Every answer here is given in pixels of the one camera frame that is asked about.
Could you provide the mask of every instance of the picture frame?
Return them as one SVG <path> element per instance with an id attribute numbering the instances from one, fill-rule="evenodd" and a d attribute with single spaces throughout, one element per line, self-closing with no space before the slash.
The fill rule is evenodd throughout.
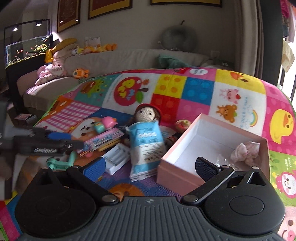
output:
<path id="1" fill-rule="evenodd" d="M 80 24 L 81 0 L 59 0 L 57 33 Z"/>
<path id="2" fill-rule="evenodd" d="M 150 0 L 150 4 L 199 4 L 222 7 L 222 0 Z"/>
<path id="3" fill-rule="evenodd" d="M 133 0 L 89 0 L 89 19 L 133 7 Z"/>

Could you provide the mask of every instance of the screw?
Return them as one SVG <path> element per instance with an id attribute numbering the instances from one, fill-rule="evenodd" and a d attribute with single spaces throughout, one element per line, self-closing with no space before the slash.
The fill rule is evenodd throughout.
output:
<path id="1" fill-rule="evenodd" d="M 114 196 L 114 195 L 105 195 L 105 196 L 102 197 L 102 200 L 103 200 L 104 202 L 109 202 L 109 203 L 111 203 L 111 202 L 115 202 L 115 201 L 117 200 L 117 197 Z"/>
<path id="2" fill-rule="evenodd" d="M 198 200 L 198 197 L 195 196 L 195 195 L 185 195 L 183 197 L 183 199 L 186 201 L 186 202 L 196 202 Z"/>

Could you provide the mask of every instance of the power outlet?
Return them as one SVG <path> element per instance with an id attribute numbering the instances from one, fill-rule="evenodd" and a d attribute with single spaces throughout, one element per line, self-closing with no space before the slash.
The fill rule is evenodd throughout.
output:
<path id="1" fill-rule="evenodd" d="M 219 51 L 211 50 L 211 59 L 218 59 L 220 56 Z"/>

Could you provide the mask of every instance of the aquarium light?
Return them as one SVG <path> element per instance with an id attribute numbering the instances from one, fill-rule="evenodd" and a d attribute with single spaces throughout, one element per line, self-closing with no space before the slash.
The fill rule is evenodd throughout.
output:
<path id="1" fill-rule="evenodd" d="M 39 27 L 42 25 L 42 21 L 36 21 L 36 27 Z"/>
<path id="2" fill-rule="evenodd" d="M 18 31 L 18 25 L 14 26 L 12 31 L 13 31 L 13 32 Z"/>

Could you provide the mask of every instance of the orange fish plush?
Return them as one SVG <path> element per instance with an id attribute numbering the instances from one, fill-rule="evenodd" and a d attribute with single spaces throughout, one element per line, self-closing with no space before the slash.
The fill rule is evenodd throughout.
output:
<path id="1" fill-rule="evenodd" d="M 76 79 L 87 78 L 89 76 L 89 70 L 77 69 L 73 72 L 73 77 Z"/>

